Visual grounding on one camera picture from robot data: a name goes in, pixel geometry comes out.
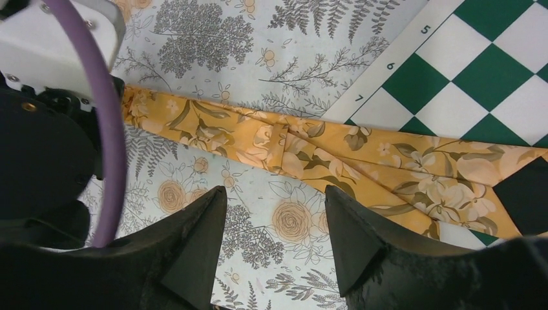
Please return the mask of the green white chessboard mat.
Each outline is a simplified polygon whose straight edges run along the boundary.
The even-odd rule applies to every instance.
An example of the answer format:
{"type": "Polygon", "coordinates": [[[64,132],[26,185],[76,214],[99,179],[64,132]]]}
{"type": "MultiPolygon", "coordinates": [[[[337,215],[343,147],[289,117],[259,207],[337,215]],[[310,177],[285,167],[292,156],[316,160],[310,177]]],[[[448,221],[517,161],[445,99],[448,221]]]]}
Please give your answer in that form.
{"type": "Polygon", "coordinates": [[[547,2],[430,1],[324,119],[364,204],[469,248],[547,235],[547,2]]]}

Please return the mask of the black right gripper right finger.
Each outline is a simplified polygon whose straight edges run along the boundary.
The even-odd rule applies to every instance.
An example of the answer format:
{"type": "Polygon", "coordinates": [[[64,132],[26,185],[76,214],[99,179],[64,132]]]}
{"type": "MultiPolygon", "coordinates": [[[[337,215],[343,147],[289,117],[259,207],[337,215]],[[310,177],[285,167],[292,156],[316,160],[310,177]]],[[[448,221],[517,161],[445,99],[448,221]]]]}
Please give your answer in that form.
{"type": "Polygon", "coordinates": [[[340,295],[350,309],[546,309],[547,239],[481,250],[433,240],[326,187],[340,295]]]}

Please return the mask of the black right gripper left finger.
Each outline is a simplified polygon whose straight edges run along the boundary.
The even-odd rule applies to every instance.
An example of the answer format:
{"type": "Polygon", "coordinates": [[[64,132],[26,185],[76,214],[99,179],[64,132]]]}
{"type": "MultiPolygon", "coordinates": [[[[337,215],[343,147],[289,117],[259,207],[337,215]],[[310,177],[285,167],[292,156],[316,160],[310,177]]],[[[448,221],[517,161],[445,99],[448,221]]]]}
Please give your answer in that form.
{"type": "Polygon", "coordinates": [[[226,212],[218,186],[103,248],[4,245],[1,308],[210,309],[226,212]]]}

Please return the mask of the yellow patterned tie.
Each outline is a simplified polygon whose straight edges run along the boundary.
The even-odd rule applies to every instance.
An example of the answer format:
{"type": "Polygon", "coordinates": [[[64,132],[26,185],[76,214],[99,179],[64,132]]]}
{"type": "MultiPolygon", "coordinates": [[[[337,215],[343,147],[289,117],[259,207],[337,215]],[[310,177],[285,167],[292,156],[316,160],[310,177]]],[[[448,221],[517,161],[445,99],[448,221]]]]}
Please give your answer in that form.
{"type": "Polygon", "coordinates": [[[182,145],[343,190],[433,239],[441,222],[547,236],[547,150],[330,123],[127,86],[124,121],[182,145]]]}

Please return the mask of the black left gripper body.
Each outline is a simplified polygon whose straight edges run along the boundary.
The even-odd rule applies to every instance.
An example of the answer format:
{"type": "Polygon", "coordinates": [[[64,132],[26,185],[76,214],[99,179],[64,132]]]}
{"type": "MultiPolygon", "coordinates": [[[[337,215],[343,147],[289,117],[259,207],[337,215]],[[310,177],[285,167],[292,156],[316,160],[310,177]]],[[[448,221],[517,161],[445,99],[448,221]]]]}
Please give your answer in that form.
{"type": "Polygon", "coordinates": [[[103,177],[96,109],[68,90],[14,89],[14,80],[1,76],[1,241],[78,249],[90,228],[79,197],[103,177]]]}

